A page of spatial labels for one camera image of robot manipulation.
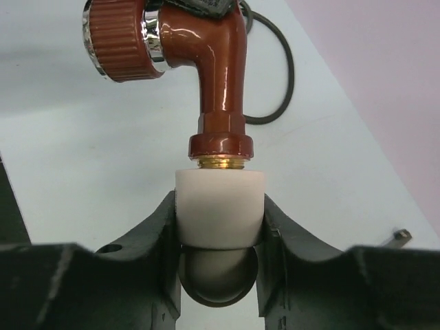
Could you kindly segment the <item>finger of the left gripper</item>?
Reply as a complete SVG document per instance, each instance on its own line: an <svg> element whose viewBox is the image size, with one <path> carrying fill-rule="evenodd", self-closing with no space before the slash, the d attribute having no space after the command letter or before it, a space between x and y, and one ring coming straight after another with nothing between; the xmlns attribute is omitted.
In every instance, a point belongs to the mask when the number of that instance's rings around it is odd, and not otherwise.
<svg viewBox="0 0 440 330"><path fill-rule="evenodd" d="M165 0L164 3L180 8L193 16L222 19L236 7L237 0Z"/></svg>

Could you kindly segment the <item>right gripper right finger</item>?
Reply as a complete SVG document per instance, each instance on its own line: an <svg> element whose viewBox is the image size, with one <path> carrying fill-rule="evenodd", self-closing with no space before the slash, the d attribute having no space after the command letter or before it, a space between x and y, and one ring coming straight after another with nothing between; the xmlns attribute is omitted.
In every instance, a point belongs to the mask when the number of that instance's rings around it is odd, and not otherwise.
<svg viewBox="0 0 440 330"><path fill-rule="evenodd" d="M439 328L437 251L339 251L266 198L256 254L266 329Z"/></svg>

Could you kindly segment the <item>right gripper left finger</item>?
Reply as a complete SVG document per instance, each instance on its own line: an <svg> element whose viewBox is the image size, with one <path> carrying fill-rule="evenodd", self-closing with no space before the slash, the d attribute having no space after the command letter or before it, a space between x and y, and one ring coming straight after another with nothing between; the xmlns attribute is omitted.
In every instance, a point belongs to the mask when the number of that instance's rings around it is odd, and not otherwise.
<svg viewBox="0 0 440 330"><path fill-rule="evenodd" d="M2 329L174 329L180 315L175 195L96 252L1 246Z"/></svg>

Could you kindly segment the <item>dark red brass faucet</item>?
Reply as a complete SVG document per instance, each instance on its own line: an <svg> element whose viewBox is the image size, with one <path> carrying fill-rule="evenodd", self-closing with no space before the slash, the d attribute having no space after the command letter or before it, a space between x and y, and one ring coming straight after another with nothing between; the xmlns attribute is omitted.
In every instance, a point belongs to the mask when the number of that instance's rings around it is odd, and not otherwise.
<svg viewBox="0 0 440 330"><path fill-rule="evenodd" d="M247 36L238 7L211 19L167 1L87 1L82 34L97 71L117 83L156 79L181 66L197 70L200 114L188 156L200 168L242 169L253 157L243 115Z"/></svg>

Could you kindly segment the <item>white plastic elbow fitting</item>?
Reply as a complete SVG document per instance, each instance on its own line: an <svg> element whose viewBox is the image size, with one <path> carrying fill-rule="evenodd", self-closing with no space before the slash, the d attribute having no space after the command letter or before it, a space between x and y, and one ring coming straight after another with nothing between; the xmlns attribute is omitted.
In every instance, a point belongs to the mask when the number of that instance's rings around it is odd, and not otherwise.
<svg viewBox="0 0 440 330"><path fill-rule="evenodd" d="M255 170L186 169L175 173L181 243L179 279L207 307L240 301L258 273L265 176Z"/></svg>

